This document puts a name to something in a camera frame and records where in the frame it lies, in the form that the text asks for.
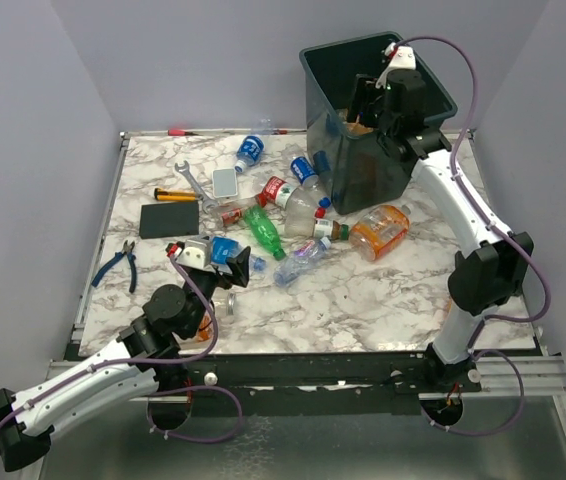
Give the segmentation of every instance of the orange bottle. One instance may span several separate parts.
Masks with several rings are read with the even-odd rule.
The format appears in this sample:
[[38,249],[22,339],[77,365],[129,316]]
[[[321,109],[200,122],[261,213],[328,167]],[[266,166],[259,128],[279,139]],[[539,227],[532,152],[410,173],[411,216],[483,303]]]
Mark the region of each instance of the orange bottle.
[[[402,210],[409,214],[407,207]],[[410,219],[391,205],[380,205],[350,230],[349,241],[366,260],[373,262],[394,250],[407,234]]]

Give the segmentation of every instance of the marble surface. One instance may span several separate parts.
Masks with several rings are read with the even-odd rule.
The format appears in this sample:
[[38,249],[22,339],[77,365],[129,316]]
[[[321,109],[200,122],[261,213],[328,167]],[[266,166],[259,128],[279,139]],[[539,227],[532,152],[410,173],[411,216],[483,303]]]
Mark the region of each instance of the marble surface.
[[[165,256],[165,245],[173,239],[138,238],[141,205],[154,203],[154,187],[188,189],[176,175],[176,161],[187,160],[193,174],[211,192],[212,171],[234,165],[242,136],[133,137],[121,174],[101,263],[121,248],[124,240],[136,240],[138,286],[128,293],[130,273],[124,260],[93,289],[80,354],[91,355],[119,330],[142,313],[141,306],[165,283],[182,280]],[[257,193],[259,179],[278,175],[294,182],[281,151],[290,144],[305,147],[305,136],[272,138],[262,163],[239,177],[239,195]],[[483,194],[482,182],[467,141],[459,154],[467,176]],[[451,229],[434,203],[414,183],[396,206],[411,210],[411,229],[394,252],[376,263],[363,261],[347,242],[334,242],[321,267],[301,277],[288,289],[274,285],[276,262],[251,237],[242,222],[226,233],[268,260],[263,274],[255,274],[246,289],[233,288],[236,314],[220,319],[219,353],[351,352],[423,349],[432,341],[445,317],[448,303],[446,280],[453,269],[457,245]],[[282,231],[284,213],[274,205],[267,211]],[[350,225],[366,211],[340,217],[331,209],[326,218]],[[201,211],[201,233],[213,223]],[[287,252],[306,239],[283,239]],[[512,299],[502,313],[526,315],[521,298]],[[527,325],[492,322],[477,343],[478,348],[533,348]]]

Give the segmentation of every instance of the gray wall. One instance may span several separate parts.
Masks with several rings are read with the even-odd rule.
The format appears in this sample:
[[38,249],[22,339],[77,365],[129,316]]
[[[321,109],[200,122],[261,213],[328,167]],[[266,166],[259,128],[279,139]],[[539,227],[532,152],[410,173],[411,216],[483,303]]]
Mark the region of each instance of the gray wall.
[[[566,2],[549,2],[488,108],[476,145],[499,213],[536,241],[534,256],[554,293],[546,336],[566,359]],[[537,282],[528,282],[527,294],[538,308]]]
[[[269,114],[305,126],[306,47],[387,30],[439,34],[475,60],[479,115],[547,0],[52,0],[114,120],[125,130],[249,126]],[[419,42],[461,112],[468,73],[445,46]],[[459,126],[459,115],[448,127]]]
[[0,387],[39,383],[63,352],[117,144],[51,5],[1,0]]

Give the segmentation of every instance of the plastic bin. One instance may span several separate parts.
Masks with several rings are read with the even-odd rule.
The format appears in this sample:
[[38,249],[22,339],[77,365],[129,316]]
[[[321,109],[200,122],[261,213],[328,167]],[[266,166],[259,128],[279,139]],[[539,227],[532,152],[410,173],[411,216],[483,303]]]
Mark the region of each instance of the plastic bin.
[[[341,215],[399,198],[410,181],[397,159],[384,153],[377,132],[354,134],[336,112],[348,107],[357,74],[381,74],[381,52],[398,40],[385,32],[299,54],[306,74],[308,153]],[[440,127],[456,114],[456,104],[418,55],[416,66],[428,87],[426,123]]]

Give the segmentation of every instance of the pliers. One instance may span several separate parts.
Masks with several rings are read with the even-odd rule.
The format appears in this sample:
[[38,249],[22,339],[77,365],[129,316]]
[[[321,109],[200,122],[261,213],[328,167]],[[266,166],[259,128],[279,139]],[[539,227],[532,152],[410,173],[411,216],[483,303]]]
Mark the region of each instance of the pliers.
[[114,257],[112,258],[112,260],[110,260],[105,265],[103,265],[101,268],[99,268],[99,271],[96,272],[96,275],[94,276],[94,279],[92,280],[92,286],[93,287],[97,287],[99,282],[103,279],[105,274],[108,272],[108,270],[110,268],[112,268],[114,265],[116,265],[117,263],[119,263],[119,261],[124,256],[126,256],[128,262],[130,262],[130,270],[132,271],[132,281],[130,282],[130,293],[134,293],[134,290],[136,290],[136,264],[134,263],[134,261],[136,260],[136,256],[132,253],[132,250],[134,250],[135,243],[136,242],[128,243],[128,241],[126,240],[125,243],[123,243],[123,248],[121,249],[121,251],[116,252],[114,254]]

